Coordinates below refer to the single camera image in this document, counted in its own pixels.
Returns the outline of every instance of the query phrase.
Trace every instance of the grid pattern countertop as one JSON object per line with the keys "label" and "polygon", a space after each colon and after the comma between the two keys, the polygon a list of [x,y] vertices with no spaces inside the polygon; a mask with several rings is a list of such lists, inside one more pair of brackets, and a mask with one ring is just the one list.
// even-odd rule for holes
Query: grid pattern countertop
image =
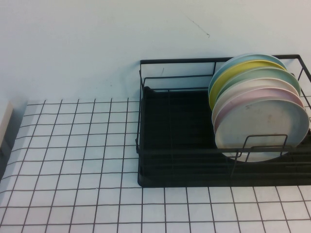
{"label": "grid pattern countertop", "polygon": [[0,233],[309,233],[311,186],[141,188],[139,102],[27,106]]}

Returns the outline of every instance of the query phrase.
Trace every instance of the pastel plate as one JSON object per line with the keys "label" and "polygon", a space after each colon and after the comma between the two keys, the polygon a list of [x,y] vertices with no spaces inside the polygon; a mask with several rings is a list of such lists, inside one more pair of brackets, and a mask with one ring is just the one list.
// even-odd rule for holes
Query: pastel plate
{"label": "pastel plate", "polygon": [[243,94],[244,92],[248,92],[248,91],[256,90],[256,89],[269,88],[269,87],[270,88],[271,87],[282,88],[282,89],[292,92],[296,96],[299,96],[298,92],[292,85],[280,79],[254,77],[251,79],[242,80],[230,86],[217,99],[217,102],[212,112],[213,125],[215,123],[216,116],[218,115],[221,108],[224,105],[226,105],[227,101],[234,99],[235,97],[239,96],[240,94]]}
{"label": "pastel plate", "polygon": [[275,68],[275,67],[259,67],[247,70],[243,73],[240,73],[231,79],[229,79],[220,90],[218,97],[226,91],[230,86],[234,85],[235,83],[238,83],[245,79],[252,79],[252,78],[260,78],[260,77],[269,77],[274,79],[280,79],[285,82],[288,82],[290,85],[292,85],[298,92],[298,95],[300,96],[300,86],[298,80],[295,78],[294,75],[290,74],[289,72]]}
{"label": "pastel plate", "polygon": [[238,63],[235,66],[232,66],[228,68],[226,71],[224,71],[218,79],[215,81],[210,94],[209,94],[209,106],[211,109],[214,108],[215,103],[216,103],[216,98],[218,96],[218,93],[220,92],[221,88],[223,85],[233,76],[242,73],[248,69],[256,68],[256,67],[277,67],[280,69],[284,69],[281,65],[266,61],[266,60],[252,60],[252,61],[247,61],[243,63]]}
{"label": "pastel plate", "polygon": [[[286,146],[296,147],[306,136],[309,118],[298,104],[282,98],[254,100],[240,105],[228,113],[215,134],[218,148],[242,148],[249,135],[286,134]],[[245,148],[252,146],[283,145],[284,136],[250,137]],[[235,153],[224,153],[235,156]],[[247,162],[266,161],[280,156],[280,152],[252,152]],[[247,153],[238,161],[245,162]]]}
{"label": "pastel plate", "polygon": [[232,97],[222,106],[221,110],[218,112],[215,118],[214,132],[217,132],[217,129],[221,124],[223,118],[234,108],[255,100],[279,99],[279,98],[281,98],[282,100],[294,102],[303,108],[303,103],[301,99],[288,90],[278,87],[268,87],[250,90],[240,95]]}
{"label": "pastel plate", "polygon": [[248,54],[242,54],[240,56],[236,56],[231,58],[230,60],[226,61],[220,68],[219,70],[217,70],[215,72],[215,74],[213,75],[213,78],[210,81],[209,87],[208,87],[208,96],[210,93],[210,90],[212,88],[212,86],[214,85],[215,81],[218,79],[218,77],[228,68],[230,68],[231,66],[234,66],[238,63],[241,62],[246,62],[246,61],[250,61],[250,60],[267,60],[270,62],[274,62],[279,64],[280,66],[282,66],[285,70],[286,67],[285,65],[276,57],[271,56],[271,55],[267,55],[267,54],[258,54],[258,53],[248,53]]}

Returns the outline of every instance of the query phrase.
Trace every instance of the green plate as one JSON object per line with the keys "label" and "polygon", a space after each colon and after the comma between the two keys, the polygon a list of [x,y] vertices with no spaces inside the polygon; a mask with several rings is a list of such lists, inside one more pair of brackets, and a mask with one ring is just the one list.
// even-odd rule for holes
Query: green plate
{"label": "green plate", "polygon": [[297,90],[300,96],[300,85],[294,75],[292,75],[291,73],[285,70],[282,70],[276,67],[258,67],[258,68],[249,69],[243,73],[240,73],[232,77],[230,80],[228,80],[223,85],[220,92],[218,93],[216,100],[230,86],[236,84],[237,82],[243,81],[245,79],[254,79],[254,78],[274,78],[274,79],[283,80],[289,83],[290,85],[292,85]]}

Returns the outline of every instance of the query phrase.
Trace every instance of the white plate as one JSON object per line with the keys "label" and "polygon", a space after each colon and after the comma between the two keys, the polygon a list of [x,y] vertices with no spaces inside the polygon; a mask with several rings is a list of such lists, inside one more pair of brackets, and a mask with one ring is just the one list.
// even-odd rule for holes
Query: white plate
{"label": "white plate", "polygon": [[[296,103],[282,99],[256,100],[240,105],[228,113],[221,121],[215,142],[218,148],[242,148],[249,135],[287,134],[286,146],[296,147],[304,139],[309,129],[306,111]],[[250,137],[245,148],[252,146],[283,145],[284,136]],[[224,153],[235,156],[235,153]],[[279,157],[279,152],[250,153],[248,162],[259,162]],[[242,153],[238,161],[245,161],[247,153]]]}
{"label": "white plate", "polygon": [[271,79],[271,78],[258,78],[253,77],[250,79],[242,80],[240,82],[237,82],[236,84],[229,87],[225,92],[223,92],[217,99],[217,102],[215,104],[215,107],[213,108],[212,113],[212,123],[214,125],[216,116],[218,115],[221,108],[224,106],[224,104],[229,101],[232,98],[235,98],[236,96],[255,89],[260,89],[263,87],[277,87],[282,88],[285,90],[288,90],[295,95],[298,95],[298,92],[296,89],[290,85],[289,83],[282,81],[280,79]]}

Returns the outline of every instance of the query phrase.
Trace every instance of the dish rack drip tray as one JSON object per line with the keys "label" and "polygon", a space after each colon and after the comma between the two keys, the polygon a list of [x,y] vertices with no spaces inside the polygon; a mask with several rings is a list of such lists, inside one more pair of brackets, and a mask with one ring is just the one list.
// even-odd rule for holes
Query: dish rack drip tray
{"label": "dish rack drip tray", "polygon": [[[300,79],[311,75],[299,55],[276,55],[290,64],[296,62]],[[311,184],[311,133],[296,148],[218,149],[211,123],[207,89],[216,66],[230,58],[142,60],[140,62],[140,103],[136,149],[138,183],[142,187],[190,186],[276,186]],[[210,73],[148,76],[144,66],[206,64]],[[302,90],[306,107],[310,107]],[[280,152],[264,162],[239,162],[241,152]],[[224,152],[234,152],[228,158]]]}

